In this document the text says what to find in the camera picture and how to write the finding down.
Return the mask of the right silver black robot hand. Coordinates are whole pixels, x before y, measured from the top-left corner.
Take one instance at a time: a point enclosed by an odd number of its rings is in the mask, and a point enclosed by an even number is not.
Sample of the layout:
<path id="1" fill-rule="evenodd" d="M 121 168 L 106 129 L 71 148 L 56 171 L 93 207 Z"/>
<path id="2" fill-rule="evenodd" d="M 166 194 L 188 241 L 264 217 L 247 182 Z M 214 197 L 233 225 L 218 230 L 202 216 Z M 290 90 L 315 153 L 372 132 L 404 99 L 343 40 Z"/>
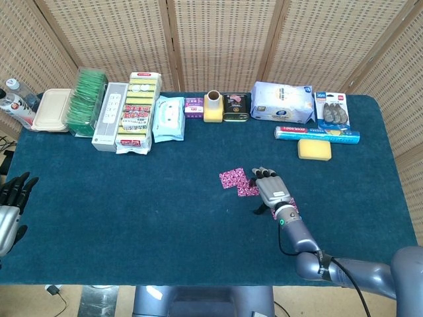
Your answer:
<path id="1" fill-rule="evenodd" d="M 252 173 L 255 177 L 250 183 L 258 188 L 262 198 L 262 204 L 253 211 L 254 214 L 261 215 L 268 209 L 276 212 L 282 206 L 291 205 L 292 197 L 283 180 L 274 170 L 261 166 L 253 168 Z"/>

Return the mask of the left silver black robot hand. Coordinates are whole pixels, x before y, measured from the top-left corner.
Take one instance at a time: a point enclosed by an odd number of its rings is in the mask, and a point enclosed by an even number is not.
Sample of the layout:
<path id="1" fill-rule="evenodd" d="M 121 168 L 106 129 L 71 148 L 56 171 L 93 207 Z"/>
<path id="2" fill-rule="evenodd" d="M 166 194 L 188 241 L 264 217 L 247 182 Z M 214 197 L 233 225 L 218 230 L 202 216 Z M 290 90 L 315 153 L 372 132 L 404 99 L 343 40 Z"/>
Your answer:
<path id="1" fill-rule="evenodd" d="M 28 180 L 29 172 L 1 185 L 1 257 L 6 256 L 23 238 L 28 227 L 20 223 L 33 187 L 39 178 Z"/>

